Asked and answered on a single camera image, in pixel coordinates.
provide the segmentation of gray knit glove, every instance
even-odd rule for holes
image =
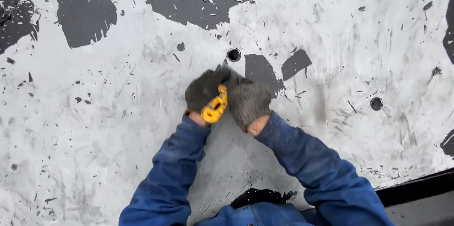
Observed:
[[[228,105],[236,124],[246,131],[255,119],[270,114],[271,91],[266,84],[232,78],[227,87]]]

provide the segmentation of blue sleeve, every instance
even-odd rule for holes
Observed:
[[[186,225],[191,213],[186,200],[205,156],[203,145],[210,129],[186,115],[175,133],[153,158],[153,168],[137,187],[131,203],[120,214],[119,226]]]
[[[306,188],[304,198],[321,220],[332,226],[393,225],[371,183],[318,138],[272,112],[256,139],[273,150],[289,175],[298,178]]]

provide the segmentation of gloved hand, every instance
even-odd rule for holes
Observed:
[[[269,105],[272,95],[266,84],[249,79],[231,79],[227,97],[230,113],[244,132],[254,120],[271,113]]]
[[[230,71],[221,69],[218,71],[208,70],[199,78],[193,80],[185,92],[185,99],[188,104],[186,113],[196,112],[200,114],[203,107],[219,95],[219,84],[228,78],[230,78]]]

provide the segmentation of hole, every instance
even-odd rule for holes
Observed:
[[[378,98],[378,97],[372,98],[372,100],[371,100],[371,108],[374,111],[380,111],[382,107],[383,107],[383,102],[381,101],[380,98]]]
[[[231,62],[238,62],[240,60],[240,58],[241,58],[240,50],[237,49],[237,48],[229,49],[229,51],[227,52],[227,58]]]

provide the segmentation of painted metal surface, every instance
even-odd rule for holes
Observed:
[[[454,167],[450,0],[25,1],[28,29],[12,38],[17,14],[0,28],[2,224],[116,224],[185,88],[233,47],[229,65],[271,85],[276,112],[375,188]],[[228,114],[205,151],[189,224],[250,187],[298,191],[307,207]]]

